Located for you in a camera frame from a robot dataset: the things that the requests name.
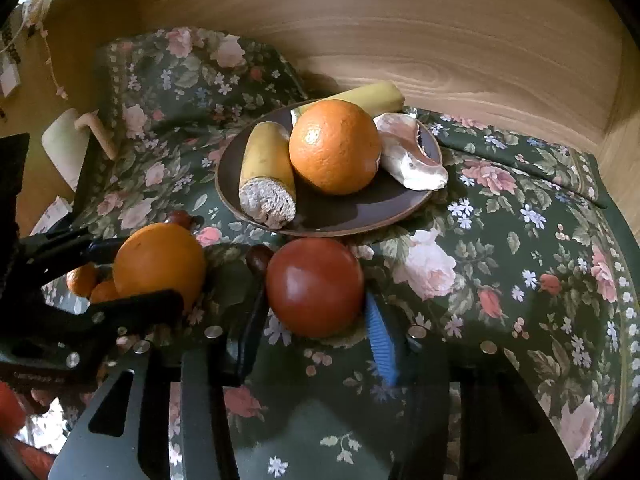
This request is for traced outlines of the orange fruit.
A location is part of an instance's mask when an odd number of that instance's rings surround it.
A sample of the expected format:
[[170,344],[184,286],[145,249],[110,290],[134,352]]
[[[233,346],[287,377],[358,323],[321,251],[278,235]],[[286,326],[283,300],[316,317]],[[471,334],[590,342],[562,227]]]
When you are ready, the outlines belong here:
[[204,249],[183,226],[154,223],[137,230],[120,246],[113,280],[122,298],[171,289],[190,312],[200,296],[206,273]]
[[306,183],[324,194],[349,195],[375,177],[382,144],[372,117],[361,107],[322,100],[299,116],[288,150]]

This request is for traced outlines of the red tomato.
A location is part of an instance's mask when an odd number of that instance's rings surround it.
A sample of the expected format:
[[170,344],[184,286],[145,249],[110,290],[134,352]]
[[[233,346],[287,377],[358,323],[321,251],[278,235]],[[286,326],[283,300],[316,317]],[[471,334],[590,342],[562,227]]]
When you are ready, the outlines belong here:
[[360,263],[342,243],[303,237],[271,257],[266,291],[271,310],[290,332],[326,338],[355,323],[364,277]]

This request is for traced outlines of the yellow banana half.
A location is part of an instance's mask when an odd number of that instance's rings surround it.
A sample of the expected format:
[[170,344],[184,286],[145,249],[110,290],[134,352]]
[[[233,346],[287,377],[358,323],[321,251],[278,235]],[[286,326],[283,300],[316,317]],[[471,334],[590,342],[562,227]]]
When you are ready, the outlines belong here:
[[239,200],[244,214],[269,229],[280,230],[296,216],[288,132],[277,122],[260,122],[248,137],[241,165]]
[[309,107],[314,104],[340,100],[355,104],[362,108],[371,117],[381,115],[383,113],[399,112],[405,105],[405,97],[400,90],[391,81],[377,81],[373,84],[355,89],[346,90],[334,96],[311,101],[309,103],[299,105],[291,110],[292,125],[295,125]]

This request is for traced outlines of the small tangerine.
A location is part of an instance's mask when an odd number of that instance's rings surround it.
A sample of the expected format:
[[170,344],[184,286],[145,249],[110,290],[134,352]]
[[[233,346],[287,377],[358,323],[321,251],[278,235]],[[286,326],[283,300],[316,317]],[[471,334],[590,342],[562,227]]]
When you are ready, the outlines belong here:
[[118,298],[119,293],[113,280],[105,280],[97,284],[89,296],[90,304],[102,304]]
[[74,295],[89,298],[98,284],[98,277],[98,268],[89,262],[66,273],[66,286]]

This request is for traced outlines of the dark red grape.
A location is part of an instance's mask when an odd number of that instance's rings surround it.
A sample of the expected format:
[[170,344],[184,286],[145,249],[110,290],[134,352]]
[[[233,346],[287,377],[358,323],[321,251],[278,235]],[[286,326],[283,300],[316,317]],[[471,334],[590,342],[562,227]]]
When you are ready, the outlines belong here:
[[250,268],[250,272],[254,275],[264,276],[272,257],[273,250],[271,248],[263,244],[257,244],[247,249],[245,262]]

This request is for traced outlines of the dark brown round plate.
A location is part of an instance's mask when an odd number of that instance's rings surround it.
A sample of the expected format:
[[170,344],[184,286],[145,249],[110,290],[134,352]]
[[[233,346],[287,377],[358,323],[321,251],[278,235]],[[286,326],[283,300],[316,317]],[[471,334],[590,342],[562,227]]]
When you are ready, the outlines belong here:
[[[239,199],[242,159],[254,127],[260,122],[276,122],[286,130],[293,128],[294,105],[281,107],[244,127],[227,145],[218,162],[216,190],[220,200],[236,218],[264,228],[244,214]],[[409,190],[386,170],[378,170],[363,190],[345,196],[322,194],[295,179],[296,217],[279,230],[288,236],[341,237],[391,226],[407,218],[430,200],[432,191]]]

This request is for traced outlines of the floral green tablecloth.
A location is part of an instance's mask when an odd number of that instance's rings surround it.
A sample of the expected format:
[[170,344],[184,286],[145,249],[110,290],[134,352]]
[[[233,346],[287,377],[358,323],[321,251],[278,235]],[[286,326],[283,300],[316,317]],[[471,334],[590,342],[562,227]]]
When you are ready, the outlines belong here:
[[[126,235],[175,209],[214,263],[285,237],[241,220],[214,180],[232,139],[304,90],[273,47],[194,27],[116,39],[98,53],[118,162],[91,169],[78,222]],[[639,247],[588,154],[421,110],[449,174],[394,226],[348,248],[383,298],[450,344],[491,341],[522,375],[575,474],[608,471],[639,411]],[[269,315],[253,373],[227,390],[244,479],[384,479],[410,420],[356,328],[292,335]]]

